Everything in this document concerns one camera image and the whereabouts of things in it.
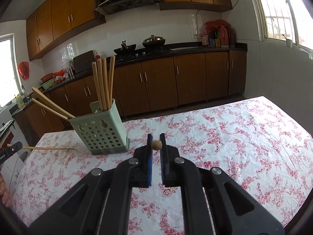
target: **black countertop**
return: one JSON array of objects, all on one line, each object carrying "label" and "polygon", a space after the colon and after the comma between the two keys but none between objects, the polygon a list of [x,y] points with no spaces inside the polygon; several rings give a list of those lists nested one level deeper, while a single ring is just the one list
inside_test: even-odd
[{"label": "black countertop", "polygon": [[[136,63],[136,62],[143,62],[147,60],[153,60],[153,59],[159,59],[159,58],[165,58],[165,57],[171,57],[171,56],[177,56],[177,55],[186,55],[186,54],[194,54],[194,53],[204,53],[204,52],[226,52],[231,50],[236,51],[248,51],[248,46],[246,43],[236,43],[235,48],[205,48],[201,46],[201,42],[185,42],[185,43],[175,43],[175,44],[167,44],[163,46],[163,51],[158,53],[149,53],[147,55],[141,55],[139,57],[135,58],[128,58],[128,59],[116,59],[115,60],[115,68],[120,66],[125,66],[128,64]],[[110,68],[110,57],[107,58],[107,69]],[[43,93],[51,92],[61,86],[64,86],[70,82],[74,82],[76,80],[83,79],[87,76],[92,75],[92,69],[85,70],[83,72],[77,73],[74,76],[71,76],[65,80],[63,80],[60,83],[56,83],[52,85],[47,90],[43,91]],[[14,116],[21,110],[29,107],[32,104],[32,101],[29,101],[26,103],[26,105],[21,109],[14,109],[11,108],[10,112],[11,115]]]}]

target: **metal bolt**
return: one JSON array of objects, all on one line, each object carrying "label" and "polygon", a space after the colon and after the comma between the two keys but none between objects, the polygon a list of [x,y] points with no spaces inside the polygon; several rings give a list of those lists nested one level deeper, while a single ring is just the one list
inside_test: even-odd
[{"label": "metal bolt", "polygon": [[102,173],[102,169],[99,168],[95,168],[91,171],[91,174],[93,174],[94,176],[99,176]]},{"label": "metal bolt", "polygon": [[185,159],[182,157],[176,157],[175,158],[175,163],[177,164],[183,164],[185,162]]},{"label": "metal bolt", "polygon": [[214,167],[214,168],[212,168],[212,172],[215,175],[220,175],[222,173],[222,170],[218,167]]},{"label": "metal bolt", "polygon": [[130,158],[130,159],[128,160],[128,162],[129,162],[130,164],[135,165],[135,164],[139,163],[139,160],[138,160],[137,158]]}]

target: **floral tablecloth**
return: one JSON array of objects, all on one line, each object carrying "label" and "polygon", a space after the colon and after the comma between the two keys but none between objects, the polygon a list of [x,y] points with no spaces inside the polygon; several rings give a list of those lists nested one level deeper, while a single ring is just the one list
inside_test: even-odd
[{"label": "floral tablecloth", "polygon": [[[166,143],[198,167],[222,168],[285,226],[313,186],[313,139],[265,97],[124,123],[128,153],[92,156],[75,131],[45,134],[12,191],[13,208],[28,226],[93,168],[116,167],[135,148],[164,132]],[[154,151],[152,186],[133,188],[128,234],[183,234],[180,188],[165,188]]]}]

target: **chopstick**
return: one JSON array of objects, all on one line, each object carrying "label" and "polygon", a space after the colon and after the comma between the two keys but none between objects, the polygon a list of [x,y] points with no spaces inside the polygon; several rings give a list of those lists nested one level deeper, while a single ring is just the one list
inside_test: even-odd
[{"label": "chopstick", "polygon": [[108,87],[108,73],[107,73],[107,68],[106,68],[106,58],[102,58],[102,63],[105,65],[104,68],[102,68],[102,73],[103,73],[103,83],[104,83],[104,94],[105,94],[105,101],[106,101],[106,106],[108,110],[111,108],[110,100],[109,100],[109,87]]},{"label": "chopstick", "polygon": [[76,148],[71,147],[26,147],[22,146],[24,149],[35,149],[35,150],[76,150]]},{"label": "chopstick", "polygon": [[42,92],[40,92],[37,88],[33,87],[32,90],[34,91],[35,95],[38,96],[40,100],[42,100],[45,103],[48,103],[50,107],[53,107],[53,109],[62,115],[64,115],[66,118],[75,118],[71,113],[68,113],[66,110],[62,109],[59,105],[55,104],[53,101],[51,101],[47,96],[45,96]]},{"label": "chopstick", "polygon": [[109,101],[112,106],[113,76],[114,76],[115,56],[111,56],[109,73]]},{"label": "chopstick", "polygon": [[36,99],[32,98],[32,101],[33,101],[34,103],[38,104],[39,106],[45,108],[46,110],[50,111],[50,112],[53,113],[54,115],[56,115],[56,116],[58,116],[58,117],[60,117],[60,118],[63,118],[63,119],[66,120],[66,121],[68,120],[68,118],[67,118],[66,116],[64,116],[64,115],[62,115],[62,114],[56,112],[55,110],[49,108],[48,106],[46,106],[45,104],[43,104],[43,103],[37,101]]},{"label": "chopstick", "polygon": [[100,86],[99,86],[99,78],[98,78],[98,70],[97,70],[97,63],[92,62],[92,71],[94,74],[94,83],[96,85],[96,91],[97,91],[97,96],[99,100],[99,106],[101,111],[103,110],[103,105],[102,105],[102,99],[101,99],[101,93],[100,93]]},{"label": "chopstick", "polygon": [[103,106],[103,110],[107,110],[107,106],[106,106],[106,103],[105,103],[105,94],[104,94],[104,86],[103,86],[103,74],[102,74],[102,61],[101,61],[101,59],[97,60],[97,67],[98,67],[98,77],[99,77],[99,85],[100,85],[102,106]]}]

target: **table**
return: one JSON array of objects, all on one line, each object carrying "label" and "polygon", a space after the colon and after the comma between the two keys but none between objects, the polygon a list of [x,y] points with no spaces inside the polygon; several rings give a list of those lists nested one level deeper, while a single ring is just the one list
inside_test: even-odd
[{"label": "table", "polygon": [[[124,123],[128,153],[92,156],[75,131],[45,134],[12,192],[13,208],[29,226],[95,167],[116,167],[135,148],[164,132],[166,143],[198,167],[219,166],[285,226],[313,184],[313,139],[297,122],[265,97],[202,110]],[[152,186],[134,188],[128,234],[183,234],[180,188],[165,188],[160,154],[154,151]]]}]

